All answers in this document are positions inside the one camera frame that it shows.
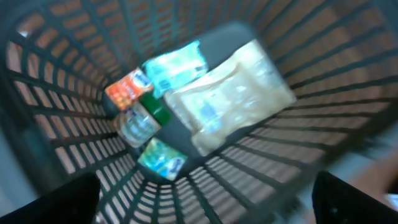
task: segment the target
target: shopping basket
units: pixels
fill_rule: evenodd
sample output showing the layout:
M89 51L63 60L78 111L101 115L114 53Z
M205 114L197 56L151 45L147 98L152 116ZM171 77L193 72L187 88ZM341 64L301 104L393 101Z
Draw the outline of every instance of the shopping basket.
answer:
M39 194L95 173L98 223L272 222L398 113L393 0L3 0L0 12L7 140ZM251 37L297 102L207 157L178 149L189 165L156 179L115 132L104 88L198 38L214 68Z

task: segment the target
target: food item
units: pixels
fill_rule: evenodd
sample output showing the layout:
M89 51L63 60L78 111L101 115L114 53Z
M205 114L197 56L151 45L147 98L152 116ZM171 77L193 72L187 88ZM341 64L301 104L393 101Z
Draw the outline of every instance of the food item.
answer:
M129 108L142 94L152 91L153 84L140 68L108 86L105 93L113 103L124 111Z
M235 130L270 117L296 99L254 40L205 76L167 92L165 100L205 156Z
M186 155L153 138L138 162L160 176L174 180L186 160Z
M206 74L208 67L199 50L199 41L144 63L147 76L155 86L154 96L160 98L171 89L180 88Z
M118 134L132 147L140 147L170 120L169 113L150 93L113 121Z

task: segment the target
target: orange package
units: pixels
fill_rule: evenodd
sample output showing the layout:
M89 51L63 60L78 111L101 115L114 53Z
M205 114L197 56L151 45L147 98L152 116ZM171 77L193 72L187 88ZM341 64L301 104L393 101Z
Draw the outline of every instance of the orange package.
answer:
M140 68L137 68L116 83L106 87L105 93L121 111L124 111L142 94L152 91L153 88L152 82Z

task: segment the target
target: light blue packet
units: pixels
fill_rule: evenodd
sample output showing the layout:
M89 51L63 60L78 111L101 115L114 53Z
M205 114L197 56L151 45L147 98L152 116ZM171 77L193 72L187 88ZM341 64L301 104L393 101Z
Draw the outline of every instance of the light blue packet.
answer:
M152 138L138 159L138 163L168 180L174 180L186 160L186 155Z
M199 44L196 40L144 63L146 74L154 84L155 98L159 99L166 91L181 88L207 73L208 66Z

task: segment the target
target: small green package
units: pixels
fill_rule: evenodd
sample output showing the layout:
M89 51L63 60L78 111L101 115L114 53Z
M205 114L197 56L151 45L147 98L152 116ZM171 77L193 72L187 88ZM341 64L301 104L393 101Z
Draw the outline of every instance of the small green package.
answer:
M160 176L174 180L186 160L186 155L152 138L138 162Z

